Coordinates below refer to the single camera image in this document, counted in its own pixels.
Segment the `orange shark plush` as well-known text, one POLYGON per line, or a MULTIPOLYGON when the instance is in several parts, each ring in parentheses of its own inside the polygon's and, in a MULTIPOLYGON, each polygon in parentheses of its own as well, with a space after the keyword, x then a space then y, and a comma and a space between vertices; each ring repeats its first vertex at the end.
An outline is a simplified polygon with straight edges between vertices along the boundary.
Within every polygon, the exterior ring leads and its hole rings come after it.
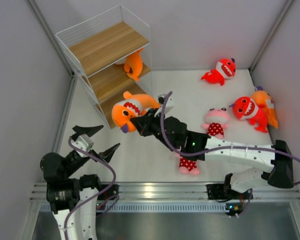
POLYGON ((132 118, 142 117, 147 113, 147 109, 158 109, 161 106, 157 100, 145 93, 131 94, 125 91, 123 98, 124 100, 113 106, 111 117, 114 124, 125 134, 136 130, 131 122, 132 118))
POLYGON ((144 48, 140 48, 139 50, 131 53, 125 58, 124 63, 115 63, 115 65, 123 65, 123 70, 126 72, 127 76, 139 82, 139 76, 143 71, 143 60, 140 56, 140 53, 144 50, 144 48))
POLYGON ((265 112, 268 124, 278 129, 279 124, 273 98, 261 86, 256 86, 254 89, 255 92, 251 95, 251 98, 265 112))

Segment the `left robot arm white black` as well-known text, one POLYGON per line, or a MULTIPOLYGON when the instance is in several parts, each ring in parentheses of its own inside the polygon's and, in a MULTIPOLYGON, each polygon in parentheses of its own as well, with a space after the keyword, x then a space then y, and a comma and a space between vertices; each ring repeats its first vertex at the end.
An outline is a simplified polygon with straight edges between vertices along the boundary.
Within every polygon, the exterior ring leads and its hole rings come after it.
POLYGON ((74 126, 74 133, 68 139, 72 151, 67 156, 49 152, 40 160, 46 182, 46 200, 63 240, 96 240, 97 210, 103 207, 103 204, 97 204, 97 200, 108 194, 111 196, 105 197, 106 201, 119 199, 113 192, 115 178, 109 184, 103 184, 96 173, 72 177, 88 160, 100 163, 112 174, 115 173, 109 162, 120 144, 100 153, 93 149, 91 137, 102 128, 102 125, 74 126))

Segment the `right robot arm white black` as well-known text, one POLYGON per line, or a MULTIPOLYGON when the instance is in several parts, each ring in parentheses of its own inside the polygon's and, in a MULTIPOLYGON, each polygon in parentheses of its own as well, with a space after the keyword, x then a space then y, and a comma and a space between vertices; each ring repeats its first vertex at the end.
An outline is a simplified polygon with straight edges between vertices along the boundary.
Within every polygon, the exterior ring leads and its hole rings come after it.
POLYGON ((130 120, 143 136, 154 136, 170 151, 190 161, 223 162, 247 166, 224 178, 223 192, 230 199, 255 187, 292 189, 295 185, 293 158, 287 143, 276 140, 270 145, 235 143, 191 131, 177 118, 162 117, 154 110, 130 120))

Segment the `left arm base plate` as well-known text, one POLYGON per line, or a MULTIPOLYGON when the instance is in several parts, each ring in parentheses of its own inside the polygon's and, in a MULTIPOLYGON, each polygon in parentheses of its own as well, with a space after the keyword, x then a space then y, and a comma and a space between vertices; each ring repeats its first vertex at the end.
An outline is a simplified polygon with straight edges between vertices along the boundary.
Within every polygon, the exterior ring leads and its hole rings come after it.
POLYGON ((119 185, 113 184, 107 191, 97 197, 96 210, 103 211, 106 209, 108 201, 114 201, 119 191, 119 185))

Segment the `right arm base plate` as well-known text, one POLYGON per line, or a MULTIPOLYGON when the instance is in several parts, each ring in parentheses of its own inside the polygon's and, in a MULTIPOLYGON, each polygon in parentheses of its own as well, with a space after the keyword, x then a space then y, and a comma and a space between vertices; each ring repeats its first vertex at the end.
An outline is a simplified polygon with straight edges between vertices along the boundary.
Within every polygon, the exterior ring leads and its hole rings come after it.
POLYGON ((229 218, 239 218, 246 210, 253 199, 253 191, 251 189, 239 193, 232 189, 228 189, 221 183, 208 184, 206 186, 209 200, 225 204, 225 213, 229 218))

